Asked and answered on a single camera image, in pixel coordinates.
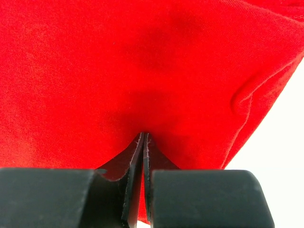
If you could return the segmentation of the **red t shirt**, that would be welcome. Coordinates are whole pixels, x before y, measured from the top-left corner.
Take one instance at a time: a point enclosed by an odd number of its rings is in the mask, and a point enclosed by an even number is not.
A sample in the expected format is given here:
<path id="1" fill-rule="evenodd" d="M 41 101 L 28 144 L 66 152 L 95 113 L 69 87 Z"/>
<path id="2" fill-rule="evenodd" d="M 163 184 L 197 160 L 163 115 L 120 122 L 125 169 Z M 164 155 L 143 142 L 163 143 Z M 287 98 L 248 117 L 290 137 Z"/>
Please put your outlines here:
<path id="1" fill-rule="evenodd" d="M 226 170 L 303 58 L 301 0 L 3 0 L 0 169 Z"/>

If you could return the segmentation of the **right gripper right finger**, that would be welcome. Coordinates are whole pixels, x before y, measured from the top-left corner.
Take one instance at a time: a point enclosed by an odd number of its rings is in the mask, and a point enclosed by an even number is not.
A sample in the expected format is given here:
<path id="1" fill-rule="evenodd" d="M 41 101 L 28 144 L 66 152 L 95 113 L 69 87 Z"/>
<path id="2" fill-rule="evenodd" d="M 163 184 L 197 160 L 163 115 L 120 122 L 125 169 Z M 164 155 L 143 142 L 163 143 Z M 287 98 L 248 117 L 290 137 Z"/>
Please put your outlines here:
<path id="1" fill-rule="evenodd" d="M 182 170 L 143 143 L 147 219 L 153 228 L 272 228 L 257 178 L 246 170 Z"/>

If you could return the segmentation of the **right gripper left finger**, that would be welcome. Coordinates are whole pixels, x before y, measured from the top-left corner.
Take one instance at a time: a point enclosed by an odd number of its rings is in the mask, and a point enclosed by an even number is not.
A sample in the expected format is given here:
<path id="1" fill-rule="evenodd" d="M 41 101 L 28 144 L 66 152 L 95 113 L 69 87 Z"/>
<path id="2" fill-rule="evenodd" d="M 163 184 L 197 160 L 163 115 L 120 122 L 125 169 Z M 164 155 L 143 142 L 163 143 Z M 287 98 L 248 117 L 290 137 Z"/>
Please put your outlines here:
<path id="1" fill-rule="evenodd" d="M 140 133 L 97 169 L 1 168 L 1 227 L 136 227 L 143 146 Z"/>

